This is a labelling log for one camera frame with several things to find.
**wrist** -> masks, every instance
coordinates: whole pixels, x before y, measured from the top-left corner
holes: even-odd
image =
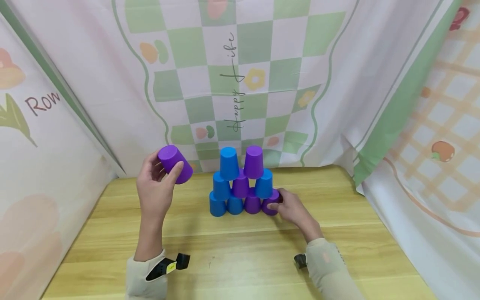
[[[324,237],[320,224],[313,217],[303,220],[297,226],[302,232],[307,244],[312,240]]]

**plaid fabric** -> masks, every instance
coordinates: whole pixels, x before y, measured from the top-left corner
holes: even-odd
[[[464,1],[389,158],[429,206],[480,199],[480,3]]]

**yellow flower print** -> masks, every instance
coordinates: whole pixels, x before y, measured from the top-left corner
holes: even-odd
[[[245,77],[247,87],[255,91],[265,85],[265,70],[251,68]]]
[[[301,108],[304,108],[307,106],[310,101],[313,100],[313,97],[315,97],[315,92],[314,91],[306,91],[303,96],[299,99],[299,106]]]

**black wrist strap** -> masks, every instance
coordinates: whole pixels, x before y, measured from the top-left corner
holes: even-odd
[[[146,277],[146,281],[155,280],[163,275],[166,275],[174,270],[183,270],[188,268],[190,262],[190,255],[179,253],[175,261],[164,258],[159,262]]]

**sleeve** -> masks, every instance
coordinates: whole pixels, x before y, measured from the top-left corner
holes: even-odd
[[[306,249],[307,268],[313,284],[325,300],[364,300],[348,273],[336,245],[326,239],[308,243]]]
[[[147,275],[165,258],[162,253],[146,262],[127,260],[127,282],[125,300],[164,300],[167,298],[167,276],[147,281]]]

